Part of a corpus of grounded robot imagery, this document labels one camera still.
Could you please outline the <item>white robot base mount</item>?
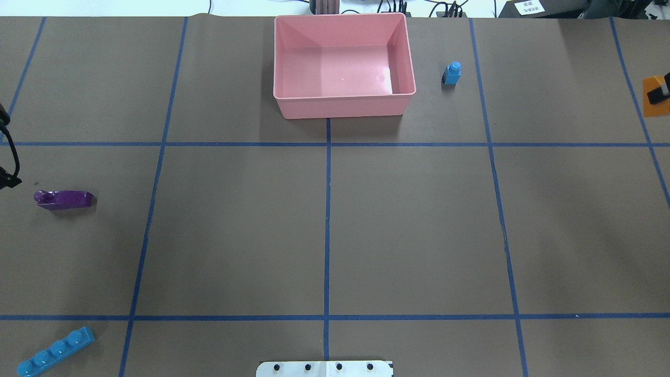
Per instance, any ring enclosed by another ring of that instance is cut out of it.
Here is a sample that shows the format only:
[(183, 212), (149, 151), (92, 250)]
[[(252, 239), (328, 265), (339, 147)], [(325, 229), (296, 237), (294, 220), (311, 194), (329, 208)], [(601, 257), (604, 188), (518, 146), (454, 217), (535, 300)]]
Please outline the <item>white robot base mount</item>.
[(392, 362), (383, 360), (262, 362), (256, 376), (393, 376)]

